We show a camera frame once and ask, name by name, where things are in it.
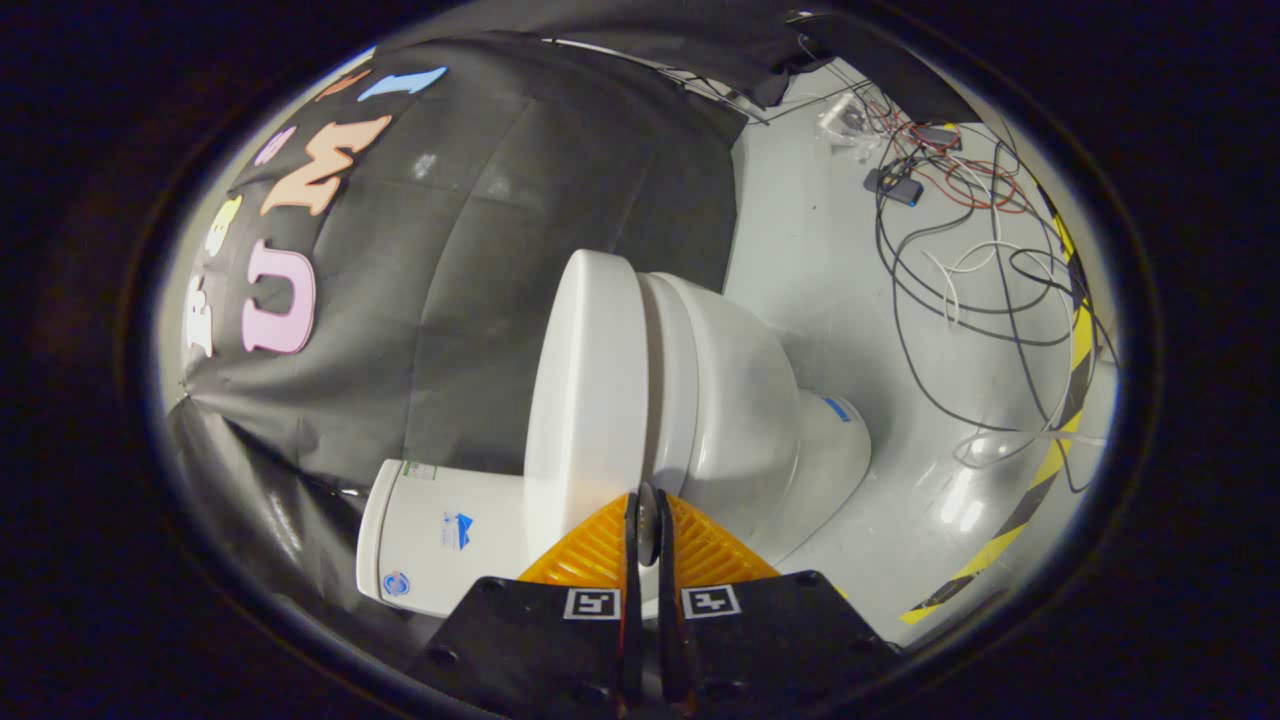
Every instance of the white floor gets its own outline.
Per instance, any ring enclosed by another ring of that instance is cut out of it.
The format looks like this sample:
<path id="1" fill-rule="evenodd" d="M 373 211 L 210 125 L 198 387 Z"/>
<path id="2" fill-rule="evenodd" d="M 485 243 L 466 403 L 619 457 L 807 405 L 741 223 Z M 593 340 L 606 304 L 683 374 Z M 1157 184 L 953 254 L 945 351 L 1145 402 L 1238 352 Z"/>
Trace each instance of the white floor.
<path id="1" fill-rule="evenodd" d="M 840 67 L 861 79 L 847 65 Z M 842 85 L 832 73 L 818 70 L 797 78 L 787 99 L 823 95 Z M 865 479 L 818 533 L 782 561 L 780 570 L 823 571 L 882 637 L 905 646 L 966 614 L 991 593 L 1024 580 L 1052 551 L 1087 493 L 1071 493 L 1060 478 L 1027 530 L 991 569 L 927 619 L 914 625 L 900 619 L 992 538 L 1029 487 L 1047 442 L 982 471 L 964 470 L 951 459 L 955 446 L 974 429 L 929 404 L 905 364 L 893 325 L 890 274 L 876 252 L 874 195 L 863 190 L 863 179 L 878 164 L 879 152 L 860 163 L 847 149 L 833 150 L 817 138 L 815 122 L 826 108 L 827 102 L 818 102 L 769 126 L 749 126 L 733 147 L 739 222 L 724 295 L 780 333 L 801 387 L 849 398 L 872 434 L 874 457 Z M 992 159 L 989 140 L 974 131 L 963 131 L 961 137 L 959 155 Z M 1005 155 L 1001 164 L 1012 163 Z M 941 182 L 941 173 L 936 178 Z M 1047 218 L 1029 173 L 1023 170 L 1016 179 Z M 908 232 L 963 213 L 964 208 L 925 182 L 919 204 L 908 208 L 890 202 L 884 223 L 896 246 Z M 973 245 L 991 240 L 988 218 L 988 213 L 975 211 L 959 228 L 922 237 L 904 254 L 904 263 L 924 282 L 941 288 L 941 273 L 922 251 L 954 264 Z M 1000 219 L 1004 241 L 1046 249 L 1034 219 L 1010 214 Z M 987 252 L 978 251 L 966 264 L 980 261 Z M 924 295 L 915 281 L 905 282 L 938 306 L 940 301 Z M 983 270 L 955 275 L 955 283 L 965 304 L 1004 306 L 995 261 Z M 1016 275 L 1009 284 L 1015 305 L 1039 292 L 1039 286 Z M 1042 425 L 1012 343 L 948 328 L 942 318 L 901 292 L 899 309 L 916 370 L 940 402 L 991 424 L 1028 429 Z M 1010 332 L 1007 315 L 966 313 L 964 319 L 992 332 Z M 1019 313 L 1018 319 L 1019 332 L 1028 338 L 1051 340 L 1068 329 L 1056 293 Z M 1064 342 L 1028 348 L 1047 409 L 1065 388 L 1068 347 Z M 1085 401 L 1082 432 L 1106 433 L 1114 397 L 1114 369 L 1100 365 Z M 1076 487 L 1088 482 L 1097 455 L 1096 448 L 1079 443 L 1071 451 Z"/>

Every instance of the striped tape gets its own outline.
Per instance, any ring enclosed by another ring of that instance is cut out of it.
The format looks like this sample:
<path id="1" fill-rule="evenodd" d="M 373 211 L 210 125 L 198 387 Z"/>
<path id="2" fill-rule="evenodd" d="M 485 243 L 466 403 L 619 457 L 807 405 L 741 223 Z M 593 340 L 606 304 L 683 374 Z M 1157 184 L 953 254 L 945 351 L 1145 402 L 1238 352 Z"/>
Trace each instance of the striped tape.
<path id="1" fill-rule="evenodd" d="M 1059 217 L 1057 210 L 1053 209 L 1052 202 L 1048 202 L 1048 197 L 1044 197 L 1048 204 L 1050 213 L 1053 218 L 1053 227 L 1057 229 L 1059 237 L 1062 238 L 1062 256 L 1066 260 L 1068 266 L 1073 270 L 1071 277 L 1071 302 L 1074 305 L 1074 343 L 1071 347 L 1071 377 L 1068 380 L 1066 401 L 1062 405 L 1062 418 L 1066 418 L 1066 423 L 1061 425 L 1062 430 L 1075 430 L 1080 424 L 1080 411 L 1084 409 L 1084 395 L 1089 388 L 1089 356 L 1093 348 L 1093 315 L 1083 305 L 1084 288 L 1075 287 L 1076 277 L 1084 278 L 1084 270 L 1080 266 L 1080 259 L 1075 254 L 1075 245 L 1071 243 L 1070 236 L 1066 233 L 1066 225 L 1062 224 L 1062 219 Z M 1032 478 L 1032 484 L 1023 493 L 1021 500 L 1014 507 L 1014 511 L 1009 514 L 1009 519 L 996 530 L 989 541 L 978 555 L 973 557 L 959 573 L 951 577 L 950 580 L 942 584 L 937 591 L 933 592 L 928 598 L 922 601 L 919 605 L 904 612 L 899 620 L 914 625 L 920 620 L 928 618 L 934 610 L 941 607 L 946 601 L 955 597 L 960 591 L 969 585 L 983 570 L 991 566 L 1018 536 L 1027 528 L 1027 523 L 1030 521 L 1032 515 L 1039 509 L 1041 502 L 1048 496 L 1050 488 L 1053 487 L 1053 480 L 1062 471 L 1065 455 L 1071 448 L 1071 441 L 1062 439 L 1053 442 L 1048 452 L 1044 455 L 1044 460 L 1041 461 L 1039 469 L 1036 470 L 1036 475 Z"/>

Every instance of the electronic device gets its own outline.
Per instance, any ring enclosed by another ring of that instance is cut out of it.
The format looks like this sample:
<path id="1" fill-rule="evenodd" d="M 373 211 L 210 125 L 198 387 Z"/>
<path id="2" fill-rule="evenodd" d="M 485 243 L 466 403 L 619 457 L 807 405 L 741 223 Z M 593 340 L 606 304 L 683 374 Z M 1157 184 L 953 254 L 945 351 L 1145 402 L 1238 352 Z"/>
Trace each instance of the electronic device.
<path id="1" fill-rule="evenodd" d="M 924 192 L 924 186 L 919 182 L 902 176 L 882 176 L 879 168 L 873 168 L 869 173 L 867 173 L 867 179 L 863 181 L 863 187 L 877 195 L 887 195 L 890 199 L 897 200 L 899 202 L 913 208 Z"/>

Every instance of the white toilet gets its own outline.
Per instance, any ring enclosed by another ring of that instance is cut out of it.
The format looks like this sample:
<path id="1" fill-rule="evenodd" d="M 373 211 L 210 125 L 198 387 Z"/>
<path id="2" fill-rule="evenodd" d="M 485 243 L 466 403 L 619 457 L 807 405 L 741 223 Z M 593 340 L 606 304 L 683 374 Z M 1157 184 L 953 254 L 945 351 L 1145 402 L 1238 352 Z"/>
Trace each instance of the white toilet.
<path id="1" fill-rule="evenodd" d="M 520 575 L 643 479 L 777 562 L 835 514 L 869 461 L 858 411 L 799 389 L 754 315 L 579 250 L 543 341 L 524 477 L 387 460 L 360 528 L 357 584 L 447 615 L 477 578 Z M 652 570 L 641 568 L 645 598 Z"/>

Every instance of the black device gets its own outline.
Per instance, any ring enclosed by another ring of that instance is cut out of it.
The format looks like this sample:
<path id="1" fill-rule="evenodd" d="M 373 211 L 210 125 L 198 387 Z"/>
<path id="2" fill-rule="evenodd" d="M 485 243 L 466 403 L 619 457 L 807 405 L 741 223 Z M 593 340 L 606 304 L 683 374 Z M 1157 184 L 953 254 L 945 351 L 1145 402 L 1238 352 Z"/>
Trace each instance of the black device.
<path id="1" fill-rule="evenodd" d="M 915 135 L 931 145 L 947 150 L 960 150 L 960 133 L 945 128 L 913 128 Z"/>
<path id="2" fill-rule="evenodd" d="M 924 192 L 924 186 L 919 182 L 900 174 L 884 173 L 879 168 L 873 168 L 867 173 L 863 187 L 877 193 L 887 195 L 904 205 L 915 206 L 915 202 Z"/>

